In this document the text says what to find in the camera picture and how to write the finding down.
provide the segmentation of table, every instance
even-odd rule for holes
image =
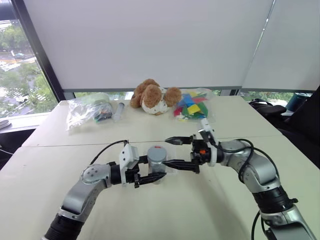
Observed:
[[[248,137],[274,160],[282,186],[320,239],[320,172],[284,136]],[[189,159],[190,146],[165,142],[132,144],[139,154],[162,145],[172,158]],[[21,147],[0,171],[2,239],[36,240],[47,231],[66,193],[103,146]],[[116,161],[122,145],[105,151],[97,163]],[[159,185],[104,190],[79,240],[248,240],[258,211],[252,194],[233,169],[200,167],[200,174],[179,171]],[[256,240],[266,240],[260,224]]]
[[[142,108],[130,107],[128,100],[123,102],[126,106],[121,121],[107,120],[100,124],[92,121],[69,133],[66,131],[69,105],[62,101],[22,146],[110,144],[121,139],[129,139],[132,143],[154,142],[163,141],[173,134],[190,136],[197,132],[196,122],[174,120],[172,110],[155,116],[146,114]],[[210,124],[217,138],[282,135],[240,96],[217,96],[210,103],[214,113]]]

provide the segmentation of plastic bag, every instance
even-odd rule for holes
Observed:
[[[215,96],[207,88],[181,89],[182,99],[176,104],[173,115],[180,121],[211,119],[213,114],[209,101]]]
[[[112,117],[113,109],[109,97],[104,92],[68,100],[69,112],[66,118],[66,130],[81,126],[90,119],[99,122]]]

